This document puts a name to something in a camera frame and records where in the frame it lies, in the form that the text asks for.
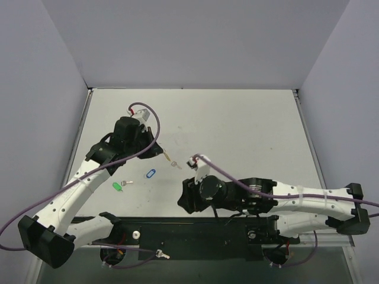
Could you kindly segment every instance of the wall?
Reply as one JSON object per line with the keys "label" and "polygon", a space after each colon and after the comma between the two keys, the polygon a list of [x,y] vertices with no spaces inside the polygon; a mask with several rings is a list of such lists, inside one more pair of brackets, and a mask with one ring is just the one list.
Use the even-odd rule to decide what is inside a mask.
{"label": "wall", "polygon": [[348,0],[43,0],[90,87],[299,88]]}
{"label": "wall", "polygon": [[[351,0],[300,89],[329,188],[361,183],[379,202],[379,2]],[[377,283],[378,220],[355,237],[365,283]]]}
{"label": "wall", "polygon": [[[59,188],[87,90],[40,0],[2,1],[0,37],[3,225]],[[22,245],[16,223],[1,243]],[[0,251],[1,283],[23,283],[30,259],[29,252]]]}

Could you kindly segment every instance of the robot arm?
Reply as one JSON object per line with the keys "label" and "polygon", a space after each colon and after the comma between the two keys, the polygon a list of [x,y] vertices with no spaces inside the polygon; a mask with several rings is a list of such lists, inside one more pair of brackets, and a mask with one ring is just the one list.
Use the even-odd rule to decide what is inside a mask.
{"label": "robot arm", "polygon": [[[192,179],[183,181],[183,194],[178,205],[189,214],[207,207],[239,211],[246,215],[266,213],[277,217],[280,236],[297,238],[299,233],[334,228],[339,234],[365,234],[370,226],[368,212],[356,202],[330,199],[330,196],[348,199],[363,199],[361,185],[351,183],[345,188],[323,190],[286,185],[269,179],[248,178],[239,180],[247,187],[277,198],[267,198],[248,192],[234,182],[224,182],[210,176],[210,166],[198,157],[192,157],[188,165],[196,173]],[[303,197],[305,194],[324,195],[324,199]],[[299,195],[298,198],[282,199]],[[280,214],[283,211],[299,212]]]}
{"label": "robot arm", "polygon": [[[80,246],[104,238],[118,241],[116,238],[125,229],[118,218],[107,212],[80,224],[71,225],[71,221],[95,190],[124,163],[99,170],[83,180],[80,177],[104,164],[121,160],[146,148],[154,139],[150,127],[146,127],[148,117],[149,111],[146,109],[136,112],[132,117],[121,117],[115,124],[114,132],[91,147],[69,181],[71,183],[79,179],[79,182],[57,195],[33,218],[23,216],[18,229],[27,250],[51,267],[57,268]],[[162,153],[163,149],[155,143],[139,158],[148,159]]]}

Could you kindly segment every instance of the bolt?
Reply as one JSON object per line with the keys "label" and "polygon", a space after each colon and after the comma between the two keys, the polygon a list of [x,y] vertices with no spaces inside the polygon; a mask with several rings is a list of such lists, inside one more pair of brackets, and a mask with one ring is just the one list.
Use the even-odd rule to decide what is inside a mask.
{"label": "bolt", "polygon": [[134,231],[132,236],[133,236],[133,239],[138,240],[141,236],[141,233],[138,231]]}
{"label": "bolt", "polygon": [[251,238],[251,239],[253,239],[253,238],[256,237],[256,234],[254,233],[254,231],[249,231],[248,232],[248,237]]}

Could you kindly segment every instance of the blue key ring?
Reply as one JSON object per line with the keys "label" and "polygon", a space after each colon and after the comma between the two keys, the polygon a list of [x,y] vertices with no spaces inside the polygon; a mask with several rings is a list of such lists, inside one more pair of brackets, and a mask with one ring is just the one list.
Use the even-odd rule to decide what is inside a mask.
{"label": "blue key ring", "polygon": [[155,169],[152,169],[152,170],[150,170],[150,171],[146,174],[146,177],[147,177],[148,179],[150,179],[155,173],[156,173],[156,170],[155,170]]}

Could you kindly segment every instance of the white work surface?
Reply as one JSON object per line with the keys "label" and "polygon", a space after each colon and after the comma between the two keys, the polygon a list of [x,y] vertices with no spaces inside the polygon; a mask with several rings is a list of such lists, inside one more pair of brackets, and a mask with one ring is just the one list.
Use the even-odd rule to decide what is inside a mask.
{"label": "white work surface", "polygon": [[[144,102],[158,114],[158,143],[182,169],[164,155],[133,159],[103,183],[77,216],[108,211],[118,217],[212,217],[210,208],[188,215],[176,202],[182,181],[194,176],[186,162],[195,153],[234,177],[267,178],[292,185],[320,188],[320,181],[291,90],[95,89],[70,176],[92,145],[133,102]],[[143,107],[135,106],[137,111]],[[151,115],[148,124],[156,132]],[[155,175],[144,175],[155,169]],[[215,171],[211,171],[223,180]],[[112,184],[133,181],[116,191]],[[228,217],[230,211],[219,210]]]}

